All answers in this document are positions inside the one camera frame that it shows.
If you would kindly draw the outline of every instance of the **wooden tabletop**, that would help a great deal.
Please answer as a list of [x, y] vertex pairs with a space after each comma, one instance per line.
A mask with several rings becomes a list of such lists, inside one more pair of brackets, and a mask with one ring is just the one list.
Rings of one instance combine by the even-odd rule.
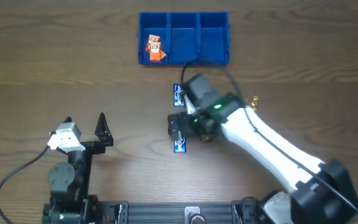
[[[0, 181], [66, 116], [87, 140], [104, 112], [115, 143], [94, 156], [89, 187], [101, 200], [230, 202], [280, 189], [223, 138], [191, 139], [174, 154], [167, 116], [181, 111], [172, 107], [181, 68], [137, 61], [139, 11], [222, 10], [227, 67], [245, 96], [259, 95], [259, 116], [307, 153], [340, 160], [358, 193], [358, 0], [0, 0]], [[218, 72], [209, 78], [231, 89]], [[6, 183], [0, 203], [14, 223], [40, 222], [49, 169], [66, 160], [48, 151]]]

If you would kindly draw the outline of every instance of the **blue tray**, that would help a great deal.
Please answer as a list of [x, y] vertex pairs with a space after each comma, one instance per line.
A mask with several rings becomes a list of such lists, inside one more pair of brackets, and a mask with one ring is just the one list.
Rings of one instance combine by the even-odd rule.
[[[167, 54], [161, 62], [151, 62], [145, 51], [149, 34], [160, 36]], [[221, 65], [229, 63], [227, 12], [140, 12], [138, 38], [142, 65], [184, 65], [197, 57]]]

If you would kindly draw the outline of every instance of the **orange tic tac box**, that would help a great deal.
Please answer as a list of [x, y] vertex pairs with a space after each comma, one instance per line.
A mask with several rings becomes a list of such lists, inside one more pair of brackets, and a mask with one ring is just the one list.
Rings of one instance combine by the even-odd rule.
[[151, 62], [159, 62], [161, 61], [161, 43], [150, 43], [150, 61]]
[[150, 44], [154, 42], [160, 42], [160, 37], [157, 35], [150, 34], [149, 40], [147, 41], [146, 45], [146, 52], [150, 52]]

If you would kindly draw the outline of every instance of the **cable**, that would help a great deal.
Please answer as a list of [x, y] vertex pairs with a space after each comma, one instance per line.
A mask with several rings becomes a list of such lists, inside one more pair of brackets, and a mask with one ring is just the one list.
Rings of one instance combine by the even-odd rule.
[[[8, 174], [0, 183], [0, 191], [1, 191], [1, 188], [2, 186], [5, 184], [5, 182], [11, 178], [13, 175], [15, 175], [16, 173], [18, 173], [20, 170], [26, 168], [27, 166], [31, 165], [32, 163], [34, 163], [35, 161], [39, 160], [48, 150], [49, 146], [46, 146], [45, 149], [37, 156], [35, 157], [34, 159], [32, 159], [31, 161], [29, 161], [28, 163], [18, 167], [16, 170], [12, 171], [10, 174]], [[5, 220], [6, 223], [8, 224], [13, 224], [12, 221], [10, 221], [7, 216], [4, 214], [4, 212], [1, 210], [1, 207], [0, 207], [0, 216]]]
[[[230, 81], [233, 84], [233, 87], [236, 89], [237, 91], [237, 97], [240, 98], [240, 100], [245, 103], [244, 99], [242, 98], [241, 95], [241, 91], [239, 88], [238, 83], [235, 81], [233, 75], [227, 71], [225, 68], [223, 68], [222, 66], [210, 61], [210, 60], [206, 60], [206, 59], [202, 59], [202, 58], [196, 58], [194, 60], [191, 60], [189, 62], [187, 62], [185, 64], [185, 66], [183, 66], [183, 69], [181, 71], [181, 75], [180, 75], [180, 84], [183, 84], [183, 78], [185, 76], [185, 70], [188, 66], [192, 65], [193, 63], [200, 61], [200, 62], [207, 62], [210, 65], [213, 65], [214, 67], [220, 69], [220, 71], [222, 71], [227, 77], [228, 79], [230, 79]], [[249, 118], [248, 112], [247, 110], [244, 109], [244, 112], [247, 116], [247, 119], [249, 120], [250, 125], [253, 127], [254, 131], [260, 135], [260, 137], [262, 137], [265, 141], [267, 141], [270, 145], [272, 145], [278, 152], [280, 152], [281, 154], [283, 154], [287, 159], [291, 160], [294, 164], [296, 164], [298, 167], [302, 168], [303, 170], [305, 170], [307, 173], [309, 173], [315, 180], [317, 180], [317, 182], [319, 182], [321, 185], [325, 186], [327, 189], [329, 189], [332, 193], [334, 193], [335, 196], [337, 196], [340, 200], [342, 200], [345, 204], [347, 204], [348, 206], [350, 206], [357, 214], [358, 214], [358, 208], [353, 205], [353, 203], [351, 201], [349, 201], [347, 198], [345, 198], [345, 196], [343, 196], [341, 193], [339, 193], [337, 190], [335, 190], [332, 186], [330, 186], [327, 182], [325, 182], [323, 179], [321, 179], [320, 177], [318, 177], [314, 172], [312, 172], [311, 170], [309, 170], [307, 167], [305, 167], [302, 163], [298, 162], [297, 160], [295, 160], [294, 158], [292, 158], [290, 155], [288, 155], [286, 152], [284, 152], [282, 149], [280, 149], [278, 146], [276, 146], [272, 141], [270, 141], [268, 138], [266, 138], [259, 130], [257, 127], [255, 127], [255, 125], [253, 124], [253, 122], [251, 121], [251, 119]]]

